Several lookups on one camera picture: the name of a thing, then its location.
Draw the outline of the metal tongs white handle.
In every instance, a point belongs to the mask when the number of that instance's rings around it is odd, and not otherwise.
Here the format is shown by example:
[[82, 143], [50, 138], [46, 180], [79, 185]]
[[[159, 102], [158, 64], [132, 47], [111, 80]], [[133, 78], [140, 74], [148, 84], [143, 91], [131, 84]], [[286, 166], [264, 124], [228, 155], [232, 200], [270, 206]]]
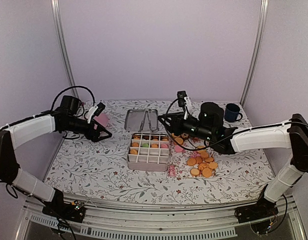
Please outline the metal tongs white handle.
[[146, 108], [140, 122], [139, 131], [150, 131], [151, 133], [154, 133], [158, 130], [158, 111], [156, 109]]

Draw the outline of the metal divided cookie tin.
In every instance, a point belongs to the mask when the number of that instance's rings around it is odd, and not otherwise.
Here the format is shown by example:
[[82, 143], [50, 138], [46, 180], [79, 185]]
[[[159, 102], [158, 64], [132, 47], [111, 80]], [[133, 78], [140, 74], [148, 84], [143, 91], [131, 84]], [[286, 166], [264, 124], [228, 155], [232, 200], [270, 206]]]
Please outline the metal divided cookie tin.
[[[141, 135], [141, 139], [134, 139], [134, 135]], [[148, 143], [148, 147], [142, 147], [144, 143]], [[168, 149], [161, 148], [161, 143], [168, 144]], [[170, 143], [166, 134], [132, 134], [127, 155], [127, 166], [130, 170], [166, 172], [169, 160]]]

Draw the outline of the pink round cookie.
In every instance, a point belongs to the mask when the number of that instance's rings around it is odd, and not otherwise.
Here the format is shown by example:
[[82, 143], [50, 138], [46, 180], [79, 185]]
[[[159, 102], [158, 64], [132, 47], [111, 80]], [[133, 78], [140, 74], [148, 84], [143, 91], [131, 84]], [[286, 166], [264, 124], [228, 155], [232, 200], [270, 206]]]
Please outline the pink round cookie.
[[168, 149], [169, 148], [169, 145], [167, 143], [161, 143], [160, 144], [160, 148], [161, 149]]

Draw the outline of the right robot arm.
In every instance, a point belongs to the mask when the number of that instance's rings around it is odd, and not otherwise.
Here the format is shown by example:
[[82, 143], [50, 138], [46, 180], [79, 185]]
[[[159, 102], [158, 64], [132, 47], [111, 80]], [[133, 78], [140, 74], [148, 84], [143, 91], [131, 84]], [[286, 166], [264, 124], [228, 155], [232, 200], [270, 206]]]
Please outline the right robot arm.
[[272, 210], [272, 204], [308, 173], [308, 124], [300, 114], [288, 121], [250, 128], [224, 127], [224, 110], [214, 102], [200, 106], [198, 118], [182, 112], [158, 116], [158, 121], [169, 134], [188, 134], [208, 142], [208, 147], [219, 154], [233, 155], [254, 149], [291, 149], [292, 157], [278, 175], [262, 190], [259, 202], [253, 206], [256, 218], [263, 218]]

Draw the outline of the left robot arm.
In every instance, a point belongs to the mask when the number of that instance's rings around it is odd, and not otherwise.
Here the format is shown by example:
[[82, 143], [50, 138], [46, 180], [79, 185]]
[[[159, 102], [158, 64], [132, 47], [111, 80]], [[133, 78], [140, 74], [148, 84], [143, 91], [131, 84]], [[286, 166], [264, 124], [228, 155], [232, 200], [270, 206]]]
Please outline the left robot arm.
[[53, 132], [84, 135], [94, 143], [110, 138], [112, 133], [94, 119], [105, 109], [105, 105], [100, 102], [92, 106], [87, 118], [81, 119], [76, 116], [80, 104], [78, 98], [65, 95], [56, 109], [0, 127], [0, 181], [49, 203], [49, 209], [57, 217], [64, 217], [69, 211], [68, 205], [60, 200], [63, 193], [22, 170], [16, 160], [15, 150]]

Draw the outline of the metal tin lid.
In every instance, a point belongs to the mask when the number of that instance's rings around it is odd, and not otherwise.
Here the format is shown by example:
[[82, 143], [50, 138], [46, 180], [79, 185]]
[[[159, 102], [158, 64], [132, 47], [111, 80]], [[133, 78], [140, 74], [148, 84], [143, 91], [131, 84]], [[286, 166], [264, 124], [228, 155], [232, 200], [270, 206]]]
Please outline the metal tin lid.
[[145, 109], [129, 109], [126, 114], [124, 129], [130, 132], [145, 133], [150, 131], [139, 131], [141, 120]]

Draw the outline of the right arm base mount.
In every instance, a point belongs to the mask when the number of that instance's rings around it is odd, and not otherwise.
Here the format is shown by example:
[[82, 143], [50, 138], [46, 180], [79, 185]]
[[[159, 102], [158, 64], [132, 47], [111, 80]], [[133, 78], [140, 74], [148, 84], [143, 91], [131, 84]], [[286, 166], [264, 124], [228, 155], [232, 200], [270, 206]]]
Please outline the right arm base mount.
[[234, 215], [239, 223], [252, 222], [267, 218], [266, 221], [253, 223], [251, 229], [258, 235], [266, 235], [270, 232], [279, 213], [275, 203], [266, 199], [260, 199], [255, 204], [237, 207]]

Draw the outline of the orange round cookie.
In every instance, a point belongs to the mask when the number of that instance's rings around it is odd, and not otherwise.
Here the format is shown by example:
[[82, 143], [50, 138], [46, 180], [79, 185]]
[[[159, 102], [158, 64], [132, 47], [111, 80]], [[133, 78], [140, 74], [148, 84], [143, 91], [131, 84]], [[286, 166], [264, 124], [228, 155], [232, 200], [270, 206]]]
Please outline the orange round cookie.
[[134, 138], [134, 139], [137, 139], [137, 140], [140, 140], [141, 137], [142, 137], [141, 135], [134, 135], [134, 136], [133, 136], [133, 138]]

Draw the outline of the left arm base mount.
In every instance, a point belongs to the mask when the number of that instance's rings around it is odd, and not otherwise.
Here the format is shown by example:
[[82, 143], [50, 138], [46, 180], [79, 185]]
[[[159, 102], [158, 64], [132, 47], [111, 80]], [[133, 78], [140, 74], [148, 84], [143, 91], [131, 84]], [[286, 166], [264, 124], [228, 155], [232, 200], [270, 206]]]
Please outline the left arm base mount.
[[42, 201], [42, 203], [44, 204], [43, 214], [66, 221], [82, 223], [86, 214], [86, 208], [84, 206], [78, 208], [75, 204], [66, 203], [63, 200], [52, 202]]

